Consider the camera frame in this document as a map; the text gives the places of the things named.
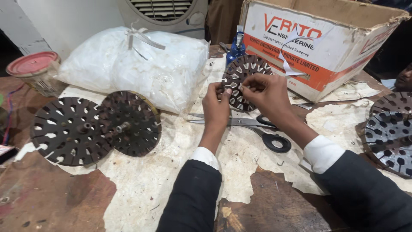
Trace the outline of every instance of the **black jacket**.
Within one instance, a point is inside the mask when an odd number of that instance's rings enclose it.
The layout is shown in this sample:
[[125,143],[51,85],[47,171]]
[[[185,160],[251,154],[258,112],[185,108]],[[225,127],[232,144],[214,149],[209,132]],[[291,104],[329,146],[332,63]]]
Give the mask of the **black jacket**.
[[[412,231],[412,197],[363,158],[346,151],[325,173],[315,174],[347,223],[361,231]],[[212,232],[222,175],[188,160],[179,172],[158,232]]]

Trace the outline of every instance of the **white plastic bag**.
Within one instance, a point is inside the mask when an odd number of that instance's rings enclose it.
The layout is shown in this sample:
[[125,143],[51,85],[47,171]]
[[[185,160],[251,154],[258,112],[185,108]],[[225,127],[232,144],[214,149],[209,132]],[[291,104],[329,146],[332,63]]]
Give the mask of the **white plastic bag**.
[[144,95],[159,109],[180,113],[209,56],[208,43],[161,31],[145,35],[166,49],[153,48],[135,38],[133,47],[145,60],[134,49],[127,50],[125,44],[113,65],[112,83],[119,90]]
[[209,56],[208,43],[155,31],[144,35],[165,50],[137,37],[129,50],[128,31],[111,28],[86,40],[63,62],[58,79],[103,93],[132,90],[159,109],[181,113]]

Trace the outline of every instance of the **brown cloth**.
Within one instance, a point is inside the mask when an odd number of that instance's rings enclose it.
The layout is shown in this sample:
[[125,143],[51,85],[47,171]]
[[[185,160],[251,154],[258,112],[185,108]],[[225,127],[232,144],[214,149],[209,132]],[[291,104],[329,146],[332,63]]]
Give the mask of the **brown cloth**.
[[212,0],[206,17],[211,45],[232,43],[240,19],[243,0]]

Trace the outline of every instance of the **red lid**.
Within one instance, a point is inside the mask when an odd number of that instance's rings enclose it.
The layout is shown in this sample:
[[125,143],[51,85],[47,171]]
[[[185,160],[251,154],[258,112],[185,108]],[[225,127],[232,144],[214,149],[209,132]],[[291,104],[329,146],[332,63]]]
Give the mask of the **red lid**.
[[49,67],[51,61],[56,61],[59,55],[55,52],[38,52],[20,57],[10,63],[6,71],[10,75],[36,73]]

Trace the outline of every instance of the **white shirt cuff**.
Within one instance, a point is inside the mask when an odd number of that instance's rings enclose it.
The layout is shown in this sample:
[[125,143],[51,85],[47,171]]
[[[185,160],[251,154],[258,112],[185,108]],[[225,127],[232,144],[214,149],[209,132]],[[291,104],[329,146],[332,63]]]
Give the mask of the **white shirt cuff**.
[[198,147],[190,156],[189,159],[195,159],[198,161],[202,161],[207,165],[212,166],[214,169],[219,171],[219,163],[218,159],[216,159],[215,155],[209,149],[205,147]]
[[323,135],[318,135],[303,149],[303,156],[311,165],[313,172],[322,174],[328,170],[345,152],[336,143],[325,138]]

